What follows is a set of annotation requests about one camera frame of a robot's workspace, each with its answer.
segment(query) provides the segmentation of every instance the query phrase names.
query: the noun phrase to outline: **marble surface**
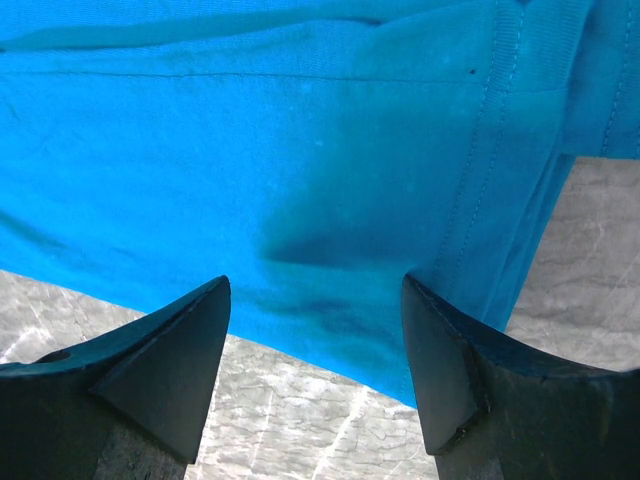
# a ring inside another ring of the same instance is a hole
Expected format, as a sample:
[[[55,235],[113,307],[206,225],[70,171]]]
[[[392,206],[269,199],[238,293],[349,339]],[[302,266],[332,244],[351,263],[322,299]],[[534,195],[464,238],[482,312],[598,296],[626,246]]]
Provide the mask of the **marble surface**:
[[[640,366],[640,162],[581,159],[508,334],[565,358]],[[0,272],[0,363],[30,362],[140,316]],[[228,337],[195,479],[436,479],[417,412]]]

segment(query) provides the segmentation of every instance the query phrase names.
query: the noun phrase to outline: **blue fabric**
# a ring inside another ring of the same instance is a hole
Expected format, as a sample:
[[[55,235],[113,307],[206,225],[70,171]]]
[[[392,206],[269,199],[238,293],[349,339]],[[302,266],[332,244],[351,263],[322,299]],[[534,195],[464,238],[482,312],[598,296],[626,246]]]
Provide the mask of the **blue fabric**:
[[[640,156],[639,0],[0,0],[0,268],[415,405],[408,270],[504,329],[577,155]]]

